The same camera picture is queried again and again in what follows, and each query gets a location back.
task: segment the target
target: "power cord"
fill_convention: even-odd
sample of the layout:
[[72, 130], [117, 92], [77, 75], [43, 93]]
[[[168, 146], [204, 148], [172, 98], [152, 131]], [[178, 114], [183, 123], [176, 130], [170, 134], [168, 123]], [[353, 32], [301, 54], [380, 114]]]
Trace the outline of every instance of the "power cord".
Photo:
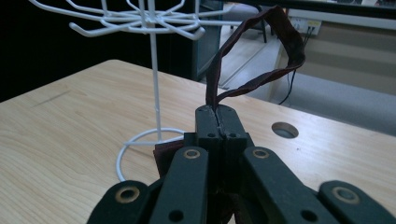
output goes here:
[[[315, 27], [308, 26], [308, 30], [307, 30], [305, 38], [304, 38], [304, 46], [306, 46], [306, 43], [308, 43], [308, 40], [311, 37], [311, 35], [314, 32], [314, 30], [315, 30]], [[278, 105], [282, 105], [283, 103], [285, 103], [286, 100], [289, 99], [289, 96], [291, 94], [291, 90], [293, 89], [293, 81], [294, 81], [294, 77], [296, 75], [296, 71], [297, 70], [293, 71], [293, 75], [291, 76], [291, 82], [290, 83], [289, 83], [289, 74], [288, 74], [288, 85], [289, 85], [288, 94], [286, 95], [286, 97]]]

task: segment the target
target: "white wire rack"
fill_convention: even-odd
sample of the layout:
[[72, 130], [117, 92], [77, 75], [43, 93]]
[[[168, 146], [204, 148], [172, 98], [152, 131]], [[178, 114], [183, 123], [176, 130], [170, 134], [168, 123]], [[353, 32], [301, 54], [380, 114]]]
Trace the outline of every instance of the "white wire rack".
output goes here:
[[[129, 146], [153, 146], [158, 143], [174, 141], [182, 139], [183, 136], [163, 140], [162, 132], [173, 132], [183, 134], [184, 131], [174, 128], [163, 128], [161, 126], [161, 111], [160, 111], [160, 95], [158, 85], [158, 59], [157, 59], [157, 40], [156, 35], [162, 34], [179, 34], [191, 40], [198, 40], [205, 34], [203, 25], [239, 25], [238, 21], [208, 21], [201, 20], [201, 18], [213, 17], [222, 15], [228, 10], [218, 10], [211, 12], [199, 12], [199, 0], [195, 0], [193, 13], [177, 12], [185, 4], [185, 0], [174, 7], [167, 10], [156, 10], [155, 0], [147, 0], [148, 9], [145, 9], [145, 0], [138, 0], [138, 6], [134, 5], [131, 0], [126, 0], [130, 10], [126, 11], [113, 11], [107, 8], [106, 0], [101, 0], [102, 8], [84, 7], [75, 4], [72, 0], [65, 0], [75, 10], [69, 10], [59, 7], [52, 7], [42, 4], [36, 0], [29, 0], [35, 6], [47, 11], [64, 14], [67, 16], [82, 18], [90, 21], [98, 21], [103, 25], [103, 28], [86, 30], [77, 24], [71, 22], [70, 28], [77, 31], [79, 34], [94, 37], [100, 35], [109, 35], [116, 32], [127, 32], [149, 35], [150, 37], [150, 50], [151, 50], [151, 64], [153, 75], [153, 89], [155, 99], [155, 112], [156, 112], [156, 129], [151, 129], [138, 134], [131, 138], [128, 142], [124, 143], [124, 147], [120, 150], [117, 157], [116, 170], [120, 181], [125, 178], [122, 175], [120, 162], [122, 156]], [[157, 141], [155, 142], [137, 142], [141, 137], [156, 133]]]

